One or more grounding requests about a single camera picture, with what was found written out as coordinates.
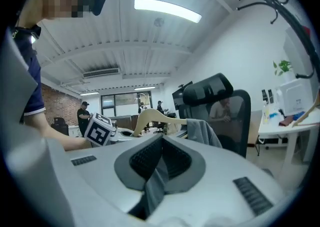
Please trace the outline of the black television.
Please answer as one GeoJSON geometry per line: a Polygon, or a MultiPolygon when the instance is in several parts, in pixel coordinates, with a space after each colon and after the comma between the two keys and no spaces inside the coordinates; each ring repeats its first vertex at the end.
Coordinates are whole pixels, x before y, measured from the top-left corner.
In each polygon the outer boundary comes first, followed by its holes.
{"type": "Polygon", "coordinates": [[[184,104],[183,92],[185,88],[191,84],[193,84],[192,81],[188,82],[187,84],[181,84],[178,86],[178,90],[172,93],[174,108],[176,111],[179,110],[179,107],[184,104]]]}

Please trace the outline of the small black chair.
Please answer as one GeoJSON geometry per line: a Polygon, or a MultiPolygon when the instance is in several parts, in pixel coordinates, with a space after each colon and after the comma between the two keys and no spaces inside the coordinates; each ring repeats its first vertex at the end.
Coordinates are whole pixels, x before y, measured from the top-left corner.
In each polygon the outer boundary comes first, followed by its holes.
{"type": "Polygon", "coordinates": [[[51,127],[56,131],[69,136],[69,126],[66,124],[66,121],[62,117],[55,117],[51,127]]]}

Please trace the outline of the dark grey garment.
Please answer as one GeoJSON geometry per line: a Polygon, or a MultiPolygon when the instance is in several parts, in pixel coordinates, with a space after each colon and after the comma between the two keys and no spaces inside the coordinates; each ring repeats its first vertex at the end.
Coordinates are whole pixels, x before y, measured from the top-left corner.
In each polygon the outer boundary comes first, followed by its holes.
{"type": "MultiPolygon", "coordinates": [[[[187,131],[187,138],[189,140],[217,148],[222,147],[214,130],[204,120],[188,119],[187,125],[182,126],[181,129],[187,131]]],[[[146,183],[142,203],[143,214],[146,217],[151,215],[163,200],[165,195],[164,188],[168,181],[168,168],[161,157],[150,179],[146,183]]]]}

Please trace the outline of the person's left forearm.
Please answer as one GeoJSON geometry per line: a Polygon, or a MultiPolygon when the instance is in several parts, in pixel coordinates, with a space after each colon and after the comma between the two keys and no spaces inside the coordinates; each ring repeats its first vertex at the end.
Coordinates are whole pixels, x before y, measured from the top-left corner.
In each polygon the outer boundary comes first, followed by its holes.
{"type": "Polygon", "coordinates": [[[29,127],[37,129],[43,137],[59,141],[65,151],[88,149],[91,147],[90,142],[83,137],[68,136],[53,129],[49,125],[44,112],[25,115],[24,123],[29,127]]]}

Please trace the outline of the clear plastic bottle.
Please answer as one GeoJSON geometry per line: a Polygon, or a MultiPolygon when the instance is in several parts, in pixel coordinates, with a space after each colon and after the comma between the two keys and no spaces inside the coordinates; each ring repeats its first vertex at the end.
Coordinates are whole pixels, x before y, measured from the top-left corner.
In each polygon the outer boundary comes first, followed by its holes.
{"type": "Polygon", "coordinates": [[[270,111],[269,111],[269,104],[267,101],[263,102],[263,107],[262,107],[262,123],[268,124],[270,119],[270,111]]]}

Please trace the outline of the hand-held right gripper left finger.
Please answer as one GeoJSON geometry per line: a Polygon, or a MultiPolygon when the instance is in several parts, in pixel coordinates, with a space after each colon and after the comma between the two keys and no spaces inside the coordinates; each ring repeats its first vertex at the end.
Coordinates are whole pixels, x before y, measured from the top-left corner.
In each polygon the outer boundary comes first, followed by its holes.
{"type": "Polygon", "coordinates": [[[164,224],[160,134],[65,152],[49,144],[56,227],[143,227],[164,224]]]}

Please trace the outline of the ceiling air conditioner vent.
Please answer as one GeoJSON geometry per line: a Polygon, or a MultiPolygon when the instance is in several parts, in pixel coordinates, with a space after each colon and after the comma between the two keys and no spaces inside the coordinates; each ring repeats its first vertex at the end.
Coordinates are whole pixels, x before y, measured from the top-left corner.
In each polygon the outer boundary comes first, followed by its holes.
{"type": "Polygon", "coordinates": [[[106,68],[83,73],[84,79],[121,74],[120,68],[106,68]]]}

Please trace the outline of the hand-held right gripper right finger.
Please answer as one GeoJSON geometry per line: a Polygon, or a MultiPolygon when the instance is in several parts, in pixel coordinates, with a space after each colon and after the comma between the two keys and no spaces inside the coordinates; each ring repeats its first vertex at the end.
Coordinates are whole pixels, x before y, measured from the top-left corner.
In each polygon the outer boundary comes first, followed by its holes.
{"type": "Polygon", "coordinates": [[[253,212],[233,182],[242,177],[247,177],[273,205],[284,199],[283,189],[271,175],[237,153],[178,137],[174,141],[199,152],[206,169],[189,191],[165,195],[147,218],[149,224],[169,226],[172,221],[182,220],[190,227],[214,221],[219,226],[233,226],[253,219],[253,212]]]}

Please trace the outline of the dark red notebook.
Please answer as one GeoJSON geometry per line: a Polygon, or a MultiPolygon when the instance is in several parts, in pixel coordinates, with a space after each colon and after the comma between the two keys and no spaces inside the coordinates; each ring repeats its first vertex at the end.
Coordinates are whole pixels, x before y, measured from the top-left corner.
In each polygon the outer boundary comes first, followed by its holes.
{"type": "Polygon", "coordinates": [[[279,122],[279,126],[282,126],[282,127],[287,127],[288,125],[290,125],[292,122],[294,121],[294,116],[291,115],[291,116],[287,116],[284,118],[284,120],[280,121],[279,122]]]}

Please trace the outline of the person's navy shirt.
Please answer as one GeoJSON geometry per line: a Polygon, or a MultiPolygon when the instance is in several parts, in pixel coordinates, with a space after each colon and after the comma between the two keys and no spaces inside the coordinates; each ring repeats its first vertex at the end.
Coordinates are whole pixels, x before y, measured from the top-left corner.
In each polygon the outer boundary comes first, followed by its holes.
{"type": "Polygon", "coordinates": [[[12,31],[12,38],[27,65],[27,71],[32,80],[32,92],[21,115],[19,121],[21,124],[24,122],[24,116],[34,115],[46,110],[42,97],[41,66],[37,58],[37,51],[31,44],[31,32],[40,36],[41,28],[38,25],[31,28],[16,26],[12,31]]]}

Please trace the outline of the black coat rack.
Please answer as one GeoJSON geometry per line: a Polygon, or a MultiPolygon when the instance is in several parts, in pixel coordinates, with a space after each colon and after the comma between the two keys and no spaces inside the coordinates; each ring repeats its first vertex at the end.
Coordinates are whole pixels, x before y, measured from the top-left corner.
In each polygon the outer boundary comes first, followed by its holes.
{"type": "Polygon", "coordinates": [[[270,24],[274,24],[275,21],[281,16],[287,24],[294,30],[296,35],[298,36],[299,40],[301,41],[304,49],[309,56],[309,60],[312,66],[311,74],[303,75],[303,74],[296,74],[295,77],[297,79],[311,79],[314,75],[320,76],[320,58],[314,47],[310,36],[306,34],[304,29],[302,28],[302,24],[300,24],[299,20],[286,8],[286,5],[289,3],[290,0],[261,0],[253,3],[249,3],[246,5],[242,5],[237,7],[237,11],[241,11],[250,7],[254,6],[267,6],[274,10],[275,18],[270,21],[270,24]]]}

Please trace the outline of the large black mesh office chair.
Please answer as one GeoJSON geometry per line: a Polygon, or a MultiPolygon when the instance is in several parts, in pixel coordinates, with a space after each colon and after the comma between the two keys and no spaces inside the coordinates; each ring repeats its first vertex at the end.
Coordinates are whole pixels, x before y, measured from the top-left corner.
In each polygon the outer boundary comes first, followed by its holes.
{"type": "Polygon", "coordinates": [[[183,92],[183,105],[179,107],[178,114],[181,119],[206,121],[224,149],[246,157],[251,98],[245,90],[235,90],[222,73],[188,85],[183,92]],[[231,121],[209,121],[212,105],[227,98],[229,98],[231,121]]]}

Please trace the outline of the brown cabinets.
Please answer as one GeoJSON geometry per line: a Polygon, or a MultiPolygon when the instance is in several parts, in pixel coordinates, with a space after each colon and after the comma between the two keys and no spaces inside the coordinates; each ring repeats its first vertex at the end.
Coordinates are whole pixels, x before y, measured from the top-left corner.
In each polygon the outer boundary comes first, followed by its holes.
{"type": "Polygon", "coordinates": [[[124,115],[111,117],[112,121],[116,122],[118,128],[125,128],[130,130],[135,130],[138,121],[138,115],[124,115]]]}

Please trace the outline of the dark framed window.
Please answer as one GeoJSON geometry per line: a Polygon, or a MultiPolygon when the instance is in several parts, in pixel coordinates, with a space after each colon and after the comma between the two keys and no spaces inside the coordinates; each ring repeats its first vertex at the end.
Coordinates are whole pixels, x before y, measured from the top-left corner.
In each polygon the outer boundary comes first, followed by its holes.
{"type": "Polygon", "coordinates": [[[106,117],[138,115],[141,103],[148,109],[153,107],[150,91],[102,95],[100,101],[101,113],[106,117]]]}

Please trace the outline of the green potted plant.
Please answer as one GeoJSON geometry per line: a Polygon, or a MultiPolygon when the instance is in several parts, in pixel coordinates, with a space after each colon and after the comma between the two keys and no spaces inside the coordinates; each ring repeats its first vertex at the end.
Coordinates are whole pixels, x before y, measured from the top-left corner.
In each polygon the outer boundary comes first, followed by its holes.
{"type": "Polygon", "coordinates": [[[290,72],[293,68],[291,62],[287,60],[281,60],[279,63],[273,61],[273,67],[275,76],[282,76],[283,74],[290,72]]]}

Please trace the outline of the white desktop appliance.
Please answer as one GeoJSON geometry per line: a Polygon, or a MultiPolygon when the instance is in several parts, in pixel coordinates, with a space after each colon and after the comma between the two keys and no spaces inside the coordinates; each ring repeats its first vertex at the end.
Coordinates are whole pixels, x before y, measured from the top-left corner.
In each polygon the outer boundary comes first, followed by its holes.
{"type": "Polygon", "coordinates": [[[307,79],[293,79],[275,89],[276,101],[284,116],[306,112],[313,104],[310,82],[307,79]]]}

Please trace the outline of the white desk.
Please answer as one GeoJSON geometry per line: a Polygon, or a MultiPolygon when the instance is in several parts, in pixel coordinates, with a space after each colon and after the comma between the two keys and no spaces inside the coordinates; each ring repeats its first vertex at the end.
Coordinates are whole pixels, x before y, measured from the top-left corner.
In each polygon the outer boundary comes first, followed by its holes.
{"type": "Polygon", "coordinates": [[[289,165],[292,162],[299,133],[318,128],[319,125],[317,125],[317,123],[320,123],[320,109],[315,108],[309,113],[307,118],[295,126],[294,121],[288,126],[279,126],[279,121],[275,117],[268,123],[264,123],[262,119],[258,129],[258,135],[260,138],[284,135],[288,142],[283,165],[289,165]]]}

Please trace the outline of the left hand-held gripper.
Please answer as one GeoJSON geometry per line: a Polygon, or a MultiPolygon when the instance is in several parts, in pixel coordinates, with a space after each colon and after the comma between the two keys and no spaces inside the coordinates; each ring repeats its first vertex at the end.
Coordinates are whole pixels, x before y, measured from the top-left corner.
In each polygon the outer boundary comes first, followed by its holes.
{"type": "Polygon", "coordinates": [[[112,125],[110,118],[95,112],[88,123],[84,137],[96,146],[106,146],[112,133],[116,132],[118,142],[126,142],[136,139],[133,131],[127,128],[119,127],[117,130],[112,125]]]}

